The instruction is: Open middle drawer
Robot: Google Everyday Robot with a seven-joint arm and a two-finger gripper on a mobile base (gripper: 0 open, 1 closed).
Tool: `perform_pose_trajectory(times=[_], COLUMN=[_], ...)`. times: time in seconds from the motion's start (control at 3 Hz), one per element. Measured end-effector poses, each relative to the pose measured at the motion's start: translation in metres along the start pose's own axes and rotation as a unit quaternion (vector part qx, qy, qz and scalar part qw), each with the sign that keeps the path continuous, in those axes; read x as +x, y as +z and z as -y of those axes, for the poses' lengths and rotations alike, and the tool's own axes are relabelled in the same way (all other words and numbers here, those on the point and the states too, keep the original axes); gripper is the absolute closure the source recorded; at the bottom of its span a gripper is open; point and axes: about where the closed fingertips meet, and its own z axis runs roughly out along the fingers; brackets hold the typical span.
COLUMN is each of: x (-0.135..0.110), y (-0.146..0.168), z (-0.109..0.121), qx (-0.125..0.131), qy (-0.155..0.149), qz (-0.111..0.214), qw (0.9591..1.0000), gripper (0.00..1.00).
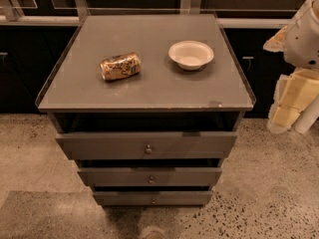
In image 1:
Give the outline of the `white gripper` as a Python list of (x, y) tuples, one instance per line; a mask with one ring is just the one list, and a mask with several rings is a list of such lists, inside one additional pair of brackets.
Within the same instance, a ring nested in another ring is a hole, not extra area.
[[(284, 26), (268, 39), (263, 49), (274, 53), (282, 52), (286, 29)], [(318, 95), (318, 70), (297, 68), (289, 76), (281, 75), (275, 88), (274, 104), (268, 114), (267, 128), (272, 133), (288, 131)]]

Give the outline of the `white cylindrical robot base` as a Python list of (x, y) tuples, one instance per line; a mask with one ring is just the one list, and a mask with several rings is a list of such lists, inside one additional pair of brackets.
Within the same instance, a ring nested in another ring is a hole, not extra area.
[(319, 118), (319, 96), (303, 111), (299, 119), (294, 124), (294, 128), (299, 133), (306, 133), (315, 121)]

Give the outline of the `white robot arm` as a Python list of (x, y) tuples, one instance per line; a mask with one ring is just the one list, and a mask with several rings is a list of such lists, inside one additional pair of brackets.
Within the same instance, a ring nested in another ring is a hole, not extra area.
[(267, 128), (284, 133), (294, 127), (305, 133), (318, 119), (319, 0), (306, 0), (288, 24), (265, 42), (263, 49), (282, 52), (295, 67), (276, 83)]

